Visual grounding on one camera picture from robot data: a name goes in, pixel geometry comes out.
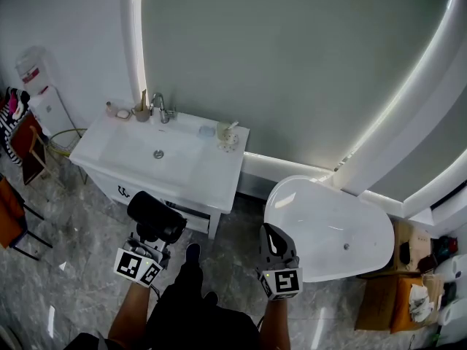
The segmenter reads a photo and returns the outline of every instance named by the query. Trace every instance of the person's left arm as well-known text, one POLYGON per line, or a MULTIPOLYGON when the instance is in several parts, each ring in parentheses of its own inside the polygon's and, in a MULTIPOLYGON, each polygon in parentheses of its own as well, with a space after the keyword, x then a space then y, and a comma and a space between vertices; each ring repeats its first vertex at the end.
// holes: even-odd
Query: person's left arm
POLYGON ((150 289, 131 283, 125 300, 110 327, 108 339, 124 349, 134 348, 144 337, 150 289))

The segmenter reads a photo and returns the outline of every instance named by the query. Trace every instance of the bathroom vanity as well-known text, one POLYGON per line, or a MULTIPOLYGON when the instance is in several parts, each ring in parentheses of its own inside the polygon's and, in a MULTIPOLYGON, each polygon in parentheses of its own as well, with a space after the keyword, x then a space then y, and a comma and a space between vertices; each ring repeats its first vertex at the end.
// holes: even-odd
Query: bathroom vanity
POLYGON ((201 126, 216 124, 183 113, 163 124, 158 115, 138 122, 102 112, 70 160, 84 168, 112 201, 128 205, 144 190, 181 212, 188 228, 213 239, 220 215, 232 209, 250 131, 235 127, 232 132, 239 142, 225 152, 217 148, 216 135, 199 133, 201 126))

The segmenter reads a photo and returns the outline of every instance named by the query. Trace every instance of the vanity leg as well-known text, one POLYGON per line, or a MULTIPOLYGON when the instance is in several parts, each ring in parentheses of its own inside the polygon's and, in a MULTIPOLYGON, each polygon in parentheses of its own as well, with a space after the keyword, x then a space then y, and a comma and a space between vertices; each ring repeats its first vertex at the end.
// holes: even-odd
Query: vanity leg
POLYGON ((207 234, 209 240, 214 240, 216 236, 217 226, 219 225, 220 211, 213 211, 209 220, 209 232, 207 234))

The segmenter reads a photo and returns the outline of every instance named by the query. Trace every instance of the white cloth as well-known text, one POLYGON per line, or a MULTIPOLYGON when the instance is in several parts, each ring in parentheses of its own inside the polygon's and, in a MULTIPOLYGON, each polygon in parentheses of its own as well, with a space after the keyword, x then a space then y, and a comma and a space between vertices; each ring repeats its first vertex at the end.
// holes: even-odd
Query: white cloth
POLYGON ((412 284, 410 289, 409 304, 412 320, 417 323, 428 318, 435 306, 434 302, 430 302, 428 289, 416 284, 412 284))

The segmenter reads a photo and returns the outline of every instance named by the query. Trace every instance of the person's arm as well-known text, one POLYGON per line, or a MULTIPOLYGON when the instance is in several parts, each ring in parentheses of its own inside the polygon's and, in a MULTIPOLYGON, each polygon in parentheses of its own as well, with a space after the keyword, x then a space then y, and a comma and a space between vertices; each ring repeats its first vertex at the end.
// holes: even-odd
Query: person's arm
POLYGON ((260 331, 261 350, 290 350, 287 300, 270 300, 260 331))
POLYGON ((132 349, 144 337, 150 289, 131 283, 125 300, 110 327, 108 339, 132 349))

